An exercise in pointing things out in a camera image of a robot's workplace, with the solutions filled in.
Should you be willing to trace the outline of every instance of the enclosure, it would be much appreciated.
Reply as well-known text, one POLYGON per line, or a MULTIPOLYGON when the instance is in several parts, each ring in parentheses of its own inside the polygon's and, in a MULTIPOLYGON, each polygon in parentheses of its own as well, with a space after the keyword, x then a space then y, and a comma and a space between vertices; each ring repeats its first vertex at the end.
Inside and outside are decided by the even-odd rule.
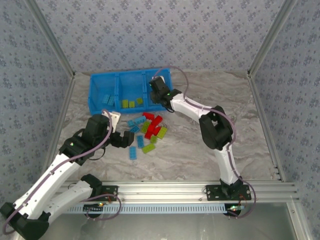
MULTIPOLYGON (((3 0, 0 6, 0 204, 14 202, 37 181, 65 140, 86 126, 91 113, 108 107, 108 94, 143 99, 134 111, 122 112, 117 131, 129 130, 127 121, 144 109, 163 117, 165 137, 148 154, 138 151, 135 161, 127 148, 108 146, 57 195, 92 174, 104 185, 117 185, 128 208, 183 209, 127 210, 102 223, 76 212, 78 204, 41 239, 61 238, 59 231, 68 239, 231 239, 235 233, 246 239, 320 239, 316 0, 3 0), (258 199, 248 218, 227 221, 221 212, 207 211, 228 203, 208 201, 203 191, 219 183, 217 159, 198 122, 159 110, 150 97, 150 69, 167 65, 185 71, 190 99, 222 106, 234 122, 235 164, 258 199), (186 210, 188 205, 197 210, 186 210)), ((170 69, 163 76, 185 90, 181 72, 170 69)))

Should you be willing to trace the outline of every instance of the green lego brick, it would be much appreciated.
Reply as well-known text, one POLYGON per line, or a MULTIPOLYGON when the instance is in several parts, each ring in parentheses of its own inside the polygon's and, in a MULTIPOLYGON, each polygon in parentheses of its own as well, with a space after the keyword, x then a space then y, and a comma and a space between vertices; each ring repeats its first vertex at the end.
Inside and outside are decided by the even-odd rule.
POLYGON ((166 127, 161 127, 159 133, 157 134, 157 137, 160 138, 160 139, 163 139, 164 136, 166 135, 166 132, 167 132, 168 128, 166 127))
POLYGON ((136 99, 136 102, 138 103, 138 105, 141 105, 141 104, 144 103, 144 100, 142 99, 142 97, 138 97, 138 98, 136 99))
POLYGON ((129 108, 134 108, 134 107, 135 107, 135 101, 130 101, 129 108))
POLYGON ((152 137, 150 138, 150 142, 151 142, 152 144, 155 144, 155 143, 157 142, 157 137, 156 137, 156 136, 152 136, 152 137))
POLYGON ((145 121, 144 124, 142 125, 142 128, 140 129, 140 132, 142 132, 143 134, 146 134, 150 124, 151 122, 145 121))
POLYGON ((127 99, 122 100, 122 108, 123 108, 123 109, 127 109, 127 108, 128 108, 128 105, 129 105, 129 103, 128 103, 128 100, 127 100, 127 99))
POLYGON ((156 146, 153 143, 150 143, 149 145, 142 148, 142 152, 144 154, 147 154, 148 152, 152 151, 155 148, 156 148, 156 146))

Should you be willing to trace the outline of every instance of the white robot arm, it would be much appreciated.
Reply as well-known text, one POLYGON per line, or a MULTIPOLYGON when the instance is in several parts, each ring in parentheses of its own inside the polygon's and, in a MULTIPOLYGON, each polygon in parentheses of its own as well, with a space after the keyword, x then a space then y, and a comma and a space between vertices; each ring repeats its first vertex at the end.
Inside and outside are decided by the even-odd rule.
POLYGON ((240 174, 236 169, 232 146, 227 150, 227 145, 232 141, 232 127, 224 117, 205 110, 214 109, 225 114, 223 108, 220 106, 214 108, 205 106, 184 97, 182 92, 177 89, 170 90, 161 76, 153 78, 149 84, 152 88, 150 95, 153 103, 161 104, 169 112, 180 112, 200 124, 202 139, 209 148, 213 149, 219 165, 222 191, 227 196, 235 193, 243 182, 237 177, 240 174), (231 155, 233 168, 230 164, 228 151, 231 155))
MULTIPOLYGON (((59 149, 59 154, 38 181, 14 203, 6 202, 0 208, 0 213, 6 219, 11 218, 9 224, 24 239, 38 240, 47 231, 49 225, 67 209, 83 200, 102 194, 102 182, 88 174, 83 176, 72 188, 54 197, 61 185, 95 152, 74 161, 67 160, 93 149, 105 139, 110 124, 107 116, 104 113, 89 118, 84 129, 77 131, 64 142, 59 149), (65 161, 67 162, 54 171, 54 168, 65 161), (37 191, 26 202, 35 189, 37 191)), ((120 114, 111 112, 110 116, 112 118, 111 134, 101 148, 105 151, 105 147, 108 145, 117 148, 130 146, 134 141, 134 133, 125 131, 123 136, 120 136, 120 133, 116 131, 120 114)))

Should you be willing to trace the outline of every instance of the lego brick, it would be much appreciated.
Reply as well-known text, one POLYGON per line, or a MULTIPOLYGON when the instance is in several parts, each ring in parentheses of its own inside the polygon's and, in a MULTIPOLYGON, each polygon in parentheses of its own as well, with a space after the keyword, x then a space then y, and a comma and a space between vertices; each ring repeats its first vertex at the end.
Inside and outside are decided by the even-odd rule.
POLYGON ((127 109, 129 106, 129 101, 127 99, 122 100, 122 108, 127 109))
POLYGON ((130 160, 137 159, 137 148, 135 146, 131 146, 129 148, 129 157, 130 157, 130 160))
POLYGON ((166 135, 167 130, 168 130, 168 129, 167 129, 166 127, 162 126, 161 129, 160 129, 160 131, 158 132, 158 134, 157 134, 156 136, 157 136, 158 138, 160 138, 160 139, 163 139, 164 136, 166 135))
POLYGON ((132 133, 138 133, 140 131, 140 128, 138 126, 134 126, 133 128, 130 129, 130 132, 132 133))
POLYGON ((153 130, 153 135, 157 136, 159 131, 160 131, 161 127, 157 126, 154 130, 153 130))
POLYGON ((139 135, 136 137, 136 140, 138 142, 138 148, 142 149, 145 146, 144 137, 142 135, 139 135))
POLYGON ((115 97, 110 96, 109 101, 108 101, 108 105, 113 106, 114 104, 115 104, 115 97))
POLYGON ((129 120, 126 122, 128 124, 128 126, 131 128, 135 125, 134 121, 133 120, 129 120))
POLYGON ((138 98, 136 99, 136 102, 138 103, 138 105, 141 105, 141 104, 144 103, 144 100, 142 99, 142 97, 138 97, 138 98))
POLYGON ((134 107, 135 107, 135 101, 130 101, 129 108, 134 108, 134 107))
POLYGON ((155 130, 155 127, 156 127, 155 125, 150 124, 150 125, 148 126, 147 132, 153 133, 154 130, 155 130))
POLYGON ((146 132, 146 134, 144 135, 144 137, 146 138, 146 139, 151 139, 151 136, 152 136, 152 132, 151 131, 147 131, 146 132))
POLYGON ((163 120, 162 116, 156 116, 154 120, 152 120, 151 124, 154 126, 157 126, 159 123, 161 123, 163 120))
POLYGON ((156 148, 156 146, 153 143, 150 143, 149 145, 142 148, 142 152, 144 154, 147 154, 148 152, 152 151, 155 148, 156 148))
POLYGON ((133 119, 135 124, 143 124, 146 120, 147 120, 146 116, 140 116, 140 117, 133 119))
POLYGON ((146 119, 149 119, 149 120, 151 120, 151 121, 152 121, 153 119, 155 119, 155 115, 152 114, 152 113, 148 113, 148 112, 142 113, 142 116, 145 116, 146 119))
POLYGON ((157 137, 156 136, 151 136, 150 138, 150 143, 155 144, 157 142, 157 137))
POLYGON ((141 131, 142 133, 146 134, 147 131, 148 131, 148 127, 149 127, 150 124, 151 124, 151 123, 150 123, 149 121, 145 121, 144 124, 142 125, 142 128, 141 128, 140 131, 141 131))
POLYGON ((105 95, 103 96, 102 103, 103 103, 103 104, 107 104, 108 101, 109 101, 109 98, 110 98, 110 95, 109 95, 109 94, 105 94, 105 95))

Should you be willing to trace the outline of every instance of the wall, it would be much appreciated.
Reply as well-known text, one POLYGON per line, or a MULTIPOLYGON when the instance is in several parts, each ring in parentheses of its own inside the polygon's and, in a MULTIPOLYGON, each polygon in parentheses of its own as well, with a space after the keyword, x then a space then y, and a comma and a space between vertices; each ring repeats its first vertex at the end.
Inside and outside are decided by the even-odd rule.
POLYGON ((23 0, 1 0, 0 9, 2 206, 39 177, 69 77, 23 0))
POLYGON ((320 239, 320 3, 299 0, 255 82, 288 181, 320 239))
POLYGON ((283 0, 36 0, 76 72, 246 70, 283 0))

